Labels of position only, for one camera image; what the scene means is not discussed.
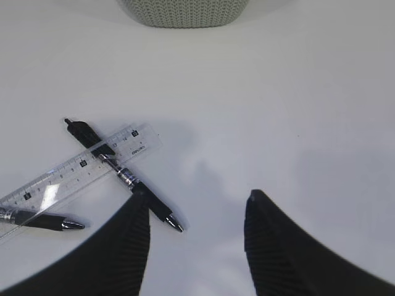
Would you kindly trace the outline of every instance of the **pen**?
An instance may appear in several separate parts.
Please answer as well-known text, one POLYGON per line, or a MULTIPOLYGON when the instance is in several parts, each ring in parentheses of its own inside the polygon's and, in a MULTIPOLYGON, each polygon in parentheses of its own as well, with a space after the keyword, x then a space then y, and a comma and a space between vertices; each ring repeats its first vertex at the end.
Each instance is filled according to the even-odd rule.
MULTIPOLYGON (((0 207, 0 222, 22 225, 27 219, 33 217, 36 213, 19 208, 4 208, 0 207)), ((81 223, 73 221, 63 216, 56 216, 50 214, 41 214, 35 217, 23 226, 44 228, 56 231, 63 231, 65 229, 83 229, 85 226, 81 223)))
MULTIPOLYGON (((81 144, 86 148, 90 148, 101 142, 101 138, 94 132, 94 130, 83 121, 71 121, 65 119, 68 124, 67 131, 71 133, 81 144)), ((117 176, 126 184, 133 195, 139 194, 149 198, 149 208, 154 212, 162 222, 167 223, 173 229, 183 232, 181 223, 177 220, 172 210, 166 206, 143 182, 141 182, 128 168, 119 166, 115 158, 115 152, 104 144, 92 151, 95 157, 98 157, 102 162, 106 162, 110 167, 116 171, 117 176)))

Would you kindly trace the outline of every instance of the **ruler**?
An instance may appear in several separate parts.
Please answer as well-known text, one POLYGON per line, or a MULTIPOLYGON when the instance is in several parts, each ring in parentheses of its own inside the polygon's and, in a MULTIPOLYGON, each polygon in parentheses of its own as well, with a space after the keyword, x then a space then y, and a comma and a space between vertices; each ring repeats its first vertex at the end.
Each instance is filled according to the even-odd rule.
MULTIPOLYGON (((112 171, 110 166, 102 163, 91 151, 107 144, 116 152, 117 161, 123 164, 161 146, 157 134, 148 124, 134 127, 127 126, 83 153, 71 158, 32 182, 11 192, 0 199, 0 207, 16 207, 36 212, 34 219, 55 204, 64 202, 77 191, 112 171)), ((20 226, 0 223, 0 238, 15 231, 20 226)))

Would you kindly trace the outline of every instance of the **knitted basket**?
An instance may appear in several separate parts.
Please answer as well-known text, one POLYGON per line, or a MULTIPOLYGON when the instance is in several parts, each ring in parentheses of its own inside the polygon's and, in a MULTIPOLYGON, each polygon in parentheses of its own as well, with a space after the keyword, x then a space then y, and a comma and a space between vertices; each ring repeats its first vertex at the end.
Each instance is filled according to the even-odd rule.
POLYGON ((122 0, 143 24, 162 28, 207 28, 237 19, 249 0, 122 0))

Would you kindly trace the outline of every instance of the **pen grip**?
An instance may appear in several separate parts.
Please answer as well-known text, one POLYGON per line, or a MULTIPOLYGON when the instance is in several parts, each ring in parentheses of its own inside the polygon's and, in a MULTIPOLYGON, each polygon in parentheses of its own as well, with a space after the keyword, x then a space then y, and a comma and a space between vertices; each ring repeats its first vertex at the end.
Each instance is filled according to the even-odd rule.
MULTIPOLYGON (((25 222, 27 219, 30 219, 34 215, 35 213, 33 212, 19 210, 15 214, 15 224, 21 225, 23 222, 25 222)), ((42 214, 29 221, 24 226, 62 231, 63 221, 64 217, 42 214)))
POLYGON ((164 204, 151 190, 149 190, 143 182, 135 184, 131 191, 133 192, 133 195, 141 194, 145 196, 145 198, 149 199, 149 208, 161 221, 165 221, 166 217, 172 213, 171 209, 169 209, 166 204, 164 204))

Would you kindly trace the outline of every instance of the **white surface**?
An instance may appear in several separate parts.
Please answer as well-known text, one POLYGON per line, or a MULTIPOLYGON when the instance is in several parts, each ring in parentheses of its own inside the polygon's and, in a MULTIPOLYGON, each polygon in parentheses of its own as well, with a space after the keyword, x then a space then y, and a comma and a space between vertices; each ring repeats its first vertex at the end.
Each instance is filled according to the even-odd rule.
MULTIPOLYGON (((188 230, 151 217, 142 296, 254 295, 243 252, 253 188, 395 283, 394 9, 255 0, 226 27, 161 30, 115 1, 1 1, 0 193, 81 151, 64 116, 102 134, 145 121, 164 146, 138 169, 188 230)), ((0 288, 71 251, 128 196, 115 177, 81 194, 61 211, 91 227, 0 245, 0 288)))

